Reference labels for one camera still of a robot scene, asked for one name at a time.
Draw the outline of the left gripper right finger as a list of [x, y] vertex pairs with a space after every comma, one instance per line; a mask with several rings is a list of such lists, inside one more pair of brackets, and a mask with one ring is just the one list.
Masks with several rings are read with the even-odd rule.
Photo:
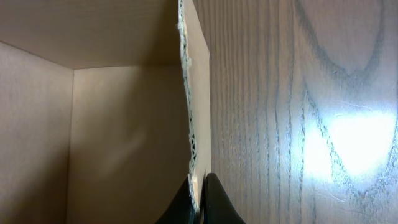
[[205, 224], [245, 224], [231, 203], [228, 194], [224, 190], [215, 173], [206, 176], [205, 184]]

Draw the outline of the brown cardboard box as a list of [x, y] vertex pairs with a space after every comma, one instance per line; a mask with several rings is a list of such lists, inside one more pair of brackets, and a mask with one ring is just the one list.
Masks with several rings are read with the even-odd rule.
[[198, 223], [209, 71], [192, 1], [2, 1], [1, 222]]

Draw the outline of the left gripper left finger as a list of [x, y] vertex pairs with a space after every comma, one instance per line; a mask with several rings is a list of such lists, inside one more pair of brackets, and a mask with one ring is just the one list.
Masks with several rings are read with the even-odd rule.
[[180, 186], [169, 207], [155, 224], [194, 224], [195, 211], [192, 205], [188, 178]]

